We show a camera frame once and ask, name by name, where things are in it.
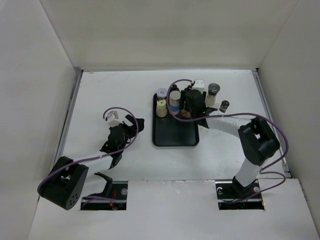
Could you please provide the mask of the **pink-cap spice bottle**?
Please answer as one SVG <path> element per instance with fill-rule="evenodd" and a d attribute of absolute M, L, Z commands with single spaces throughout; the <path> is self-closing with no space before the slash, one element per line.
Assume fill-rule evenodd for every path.
<path fill-rule="evenodd" d="M 189 119 L 189 118 L 191 118 L 191 112 L 186 109 L 182 109 L 181 116 L 185 119 Z"/>

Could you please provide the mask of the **silver-lid blue-label jar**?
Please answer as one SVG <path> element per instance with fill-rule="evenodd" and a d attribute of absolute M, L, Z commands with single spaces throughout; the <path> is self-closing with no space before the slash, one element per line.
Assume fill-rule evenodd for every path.
<path fill-rule="evenodd" d="M 169 109 L 173 115 L 178 115 L 180 111 L 181 93 L 178 90 L 173 90 L 169 95 Z"/>

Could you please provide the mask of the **clear-cap grinder bottle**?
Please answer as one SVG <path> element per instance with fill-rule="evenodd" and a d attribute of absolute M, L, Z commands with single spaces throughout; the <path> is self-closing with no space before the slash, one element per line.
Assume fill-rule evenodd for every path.
<path fill-rule="evenodd" d="M 208 85 L 208 89 L 207 89 L 207 95 L 205 98 L 205 104 L 208 107 L 211 107 L 215 104 L 216 102 L 216 98 L 217 98 L 217 94 L 219 93 L 221 87 L 219 84 L 217 83 L 210 83 Z"/>

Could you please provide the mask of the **yellow-cap beige spice bottle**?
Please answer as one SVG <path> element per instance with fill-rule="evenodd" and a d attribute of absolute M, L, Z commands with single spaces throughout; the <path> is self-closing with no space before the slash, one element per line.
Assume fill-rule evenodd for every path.
<path fill-rule="evenodd" d="M 159 118 L 164 118 L 167 115 L 167 102 L 165 99 L 159 99 L 156 102 L 156 115 Z"/>

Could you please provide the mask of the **small dark pepper bottle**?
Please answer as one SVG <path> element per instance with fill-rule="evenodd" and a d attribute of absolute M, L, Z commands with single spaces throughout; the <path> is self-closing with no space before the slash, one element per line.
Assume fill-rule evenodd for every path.
<path fill-rule="evenodd" d="M 222 113 L 225 113 L 228 109 L 228 107 L 230 106 L 230 102 L 227 101 L 227 100 L 223 100 L 221 102 L 221 105 L 220 105 L 220 108 L 219 108 L 219 111 L 222 112 Z"/>

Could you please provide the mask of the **black-cap brown spice bottle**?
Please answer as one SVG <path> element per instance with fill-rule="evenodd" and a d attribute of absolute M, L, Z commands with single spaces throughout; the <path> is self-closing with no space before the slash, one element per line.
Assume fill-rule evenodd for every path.
<path fill-rule="evenodd" d="M 180 92 L 180 89 L 178 88 L 178 86 L 176 84 L 173 84 L 171 87 L 170 87 L 170 92 L 173 92 L 173 91 L 178 91 Z"/>

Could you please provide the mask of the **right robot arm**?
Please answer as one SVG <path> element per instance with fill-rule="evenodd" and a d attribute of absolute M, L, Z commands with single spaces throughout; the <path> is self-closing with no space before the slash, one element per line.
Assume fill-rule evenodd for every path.
<path fill-rule="evenodd" d="M 280 142 L 270 127 L 271 122 L 251 113 L 252 119 L 241 118 L 242 114 L 237 113 L 215 115 L 216 109 L 206 106 L 204 95 L 197 89 L 187 90 L 181 100 L 198 125 L 239 138 L 245 159 L 232 179 L 231 190 L 236 197 L 245 197 L 265 162 L 280 149 Z"/>

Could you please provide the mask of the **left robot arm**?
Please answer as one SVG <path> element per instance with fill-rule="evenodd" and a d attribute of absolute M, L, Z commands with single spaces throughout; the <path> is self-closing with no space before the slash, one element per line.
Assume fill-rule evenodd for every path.
<path fill-rule="evenodd" d="M 138 133 L 144 130 L 143 118 L 136 118 L 131 114 L 125 118 L 131 123 L 130 125 L 120 121 L 116 111 L 105 115 L 109 135 L 98 154 L 80 160 L 61 156 L 49 175 L 37 187 L 38 194 L 65 210 L 73 208 L 82 193 L 90 170 L 89 165 L 103 164 L 106 161 L 107 169 L 113 169 L 122 159 L 124 150 L 137 138 Z"/>

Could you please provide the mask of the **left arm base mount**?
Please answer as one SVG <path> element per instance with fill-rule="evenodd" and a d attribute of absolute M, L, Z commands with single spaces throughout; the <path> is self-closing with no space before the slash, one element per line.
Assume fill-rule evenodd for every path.
<path fill-rule="evenodd" d="M 127 209 L 128 181 L 113 181 L 101 172 L 94 173 L 105 180 L 99 193 L 92 193 L 81 200 L 81 211 L 125 211 Z"/>

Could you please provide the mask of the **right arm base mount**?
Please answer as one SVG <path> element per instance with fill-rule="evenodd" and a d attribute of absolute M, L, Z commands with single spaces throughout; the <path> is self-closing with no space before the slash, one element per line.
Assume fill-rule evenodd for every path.
<path fill-rule="evenodd" d="M 232 181 L 217 181 L 215 184 L 219 210 L 264 210 L 260 184 L 255 180 L 249 187 L 236 190 Z"/>

